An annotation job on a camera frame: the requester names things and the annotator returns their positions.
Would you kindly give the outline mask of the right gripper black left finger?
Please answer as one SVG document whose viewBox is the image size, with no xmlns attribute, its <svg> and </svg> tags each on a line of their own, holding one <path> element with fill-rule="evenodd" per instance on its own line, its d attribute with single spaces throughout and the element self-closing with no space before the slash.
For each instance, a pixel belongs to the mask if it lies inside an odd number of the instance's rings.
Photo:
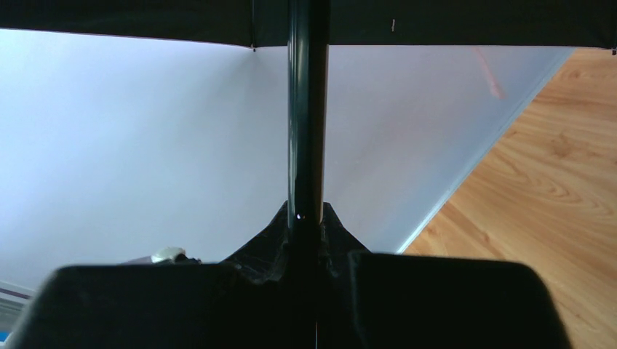
<svg viewBox="0 0 617 349">
<path fill-rule="evenodd" d="M 289 316 L 271 278 L 282 206 L 219 263 L 68 265 L 52 272 L 8 348 L 286 348 Z"/>
</svg>

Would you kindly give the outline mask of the pink folding umbrella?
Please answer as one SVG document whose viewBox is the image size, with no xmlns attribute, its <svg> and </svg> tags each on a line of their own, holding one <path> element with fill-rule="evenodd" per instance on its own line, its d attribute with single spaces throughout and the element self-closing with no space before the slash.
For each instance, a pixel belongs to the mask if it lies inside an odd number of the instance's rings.
<svg viewBox="0 0 617 349">
<path fill-rule="evenodd" d="M 614 1 L 3 1 L 1 27 L 287 47 L 288 226 L 317 262 L 331 45 L 616 49 Z"/>
</svg>

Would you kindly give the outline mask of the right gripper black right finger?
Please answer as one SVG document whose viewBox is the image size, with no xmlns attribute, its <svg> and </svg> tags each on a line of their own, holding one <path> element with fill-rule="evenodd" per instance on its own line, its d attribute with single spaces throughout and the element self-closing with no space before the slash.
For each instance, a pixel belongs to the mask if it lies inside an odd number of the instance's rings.
<svg viewBox="0 0 617 349">
<path fill-rule="evenodd" d="M 552 296 L 518 262 L 370 252 L 323 206 L 322 348 L 569 348 Z"/>
</svg>

